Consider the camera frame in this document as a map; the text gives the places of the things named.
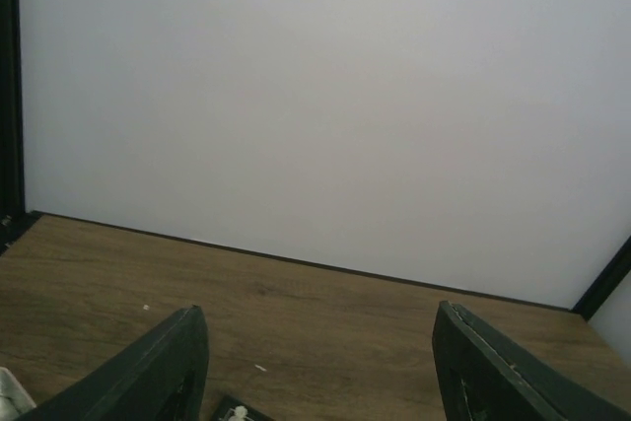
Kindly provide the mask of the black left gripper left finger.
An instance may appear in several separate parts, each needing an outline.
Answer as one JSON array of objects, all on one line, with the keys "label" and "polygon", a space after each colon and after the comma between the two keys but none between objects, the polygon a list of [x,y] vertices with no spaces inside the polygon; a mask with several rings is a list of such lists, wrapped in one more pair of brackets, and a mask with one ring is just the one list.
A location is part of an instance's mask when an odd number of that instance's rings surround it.
[{"label": "black left gripper left finger", "polygon": [[175,311],[21,420],[197,420],[209,365],[202,309]]}]

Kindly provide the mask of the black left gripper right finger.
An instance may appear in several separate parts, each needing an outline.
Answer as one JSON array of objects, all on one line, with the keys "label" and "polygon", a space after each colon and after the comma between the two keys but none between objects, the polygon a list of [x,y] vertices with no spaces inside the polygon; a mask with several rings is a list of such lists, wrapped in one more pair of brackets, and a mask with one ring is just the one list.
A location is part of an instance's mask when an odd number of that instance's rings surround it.
[{"label": "black left gripper right finger", "polygon": [[448,420],[628,420],[460,304],[442,301],[432,348]]}]

